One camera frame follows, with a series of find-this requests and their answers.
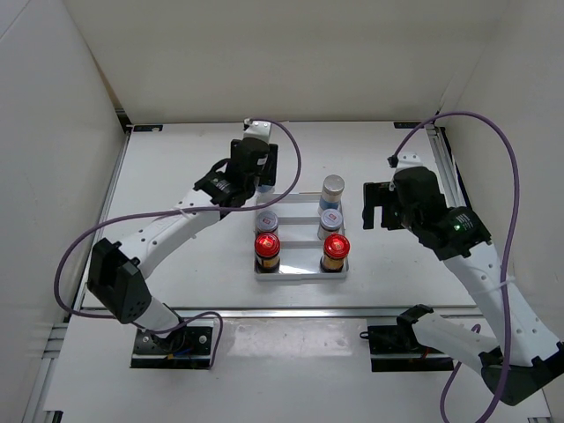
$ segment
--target jar lid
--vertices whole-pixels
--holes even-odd
[[[337,209],[327,209],[321,213],[321,226],[328,231],[336,231],[343,225],[343,215]]]
[[[343,192],[345,189],[345,180],[341,178],[338,174],[330,174],[323,181],[323,191],[337,196]]]
[[[256,216],[256,230],[258,232],[274,232],[278,227],[278,216],[274,211],[263,211]]]
[[[280,241],[275,234],[260,234],[255,240],[255,252],[262,257],[274,257],[280,252]]]
[[[341,234],[331,234],[323,244],[323,251],[331,258],[345,258],[351,250],[351,243]]]

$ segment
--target white wall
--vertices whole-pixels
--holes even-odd
[[[416,119],[508,0],[64,0],[134,123]]]
[[[486,48],[458,109],[494,119],[515,147],[522,205],[513,257],[518,285],[564,338],[564,2],[514,0]],[[512,201],[501,141],[478,122],[447,126],[471,202],[501,249]],[[564,421],[564,378],[546,391]]]
[[[97,220],[122,139],[63,4],[0,2],[1,421],[21,420],[62,317],[52,289],[58,259]],[[67,301],[84,253],[65,272]]]

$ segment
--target white plastic tray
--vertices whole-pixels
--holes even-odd
[[[279,194],[262,194],[256,200],[264,204]],[[257,280],[304,280],[304,279],[343,279],[349,270],[348,258],[339,273],[325,272],[320,267],[323,255],[323,241],[317,237],[319,228],[319,198],[321,193],[289,194],[273,206],[256,211],[256,216],[264,210],[278,215],[278,237],[280,239],[280,267],[272,273],[262,273],[255,266]],[[345,214],[342,206],[343,226],[339,233],[345,234]]]

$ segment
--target bottle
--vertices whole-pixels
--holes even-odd
[[[350,250],[351,244],[344,235],[329,235],[323,244],[322,270],[327,272],[342,271]]]
[[[343,225],[343,215],[339,210],[327,209],[321,213],[317,237],[325,240],[329,235],[336,234]]]
[[[341,196],[345,189],[345,181],[337,174],[330,174],[323,181],[323,189],[321,191],[321,198],[319,199],[319,214],[323,210],[338,209],[341,202]]]
[[[256,267],[260,272],[270,273],[280,266],[280,241],[275,234],[259,234],[255,240]]]
[[[278,216],[274,211],[265,210],[256,216],[255,233],[271,233],[278,236]]]

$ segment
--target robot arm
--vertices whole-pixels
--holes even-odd
[[[374,207],[381,206],[382,227],[407,228],[433,250],[463,283],[495,335],[470,332],[419,305],[397,319],[406,346],[430,346],[462,361],[481,374],[494,392],[503,361],[505,326],[501,263],[491,235],[471,209],[447,207],[436,175],[423,167],[417,154],[402,153],[395,168],[392,182],[365,184],[364,228],[374,227]],[[540,321],[512,279],[506,284],[512,348],[501,401],[515,405],[564,373],[564,345]]]
[[[180,317],[151,295],[145,280],[185,241],[228,214],[214,208],[239,208],[257,187],[274,185],[278,146],[269,144],[270,134],[267,122],[245,122],[242,140],[231,143],[231,157],[216,163],[175,205],[211,210],[157,218],[120,241],[104,238],[93,246],[88,289],[120,323],[157,331],[152,340],[167,352],[185,349],[185,328],[166,331],[177,326]]]

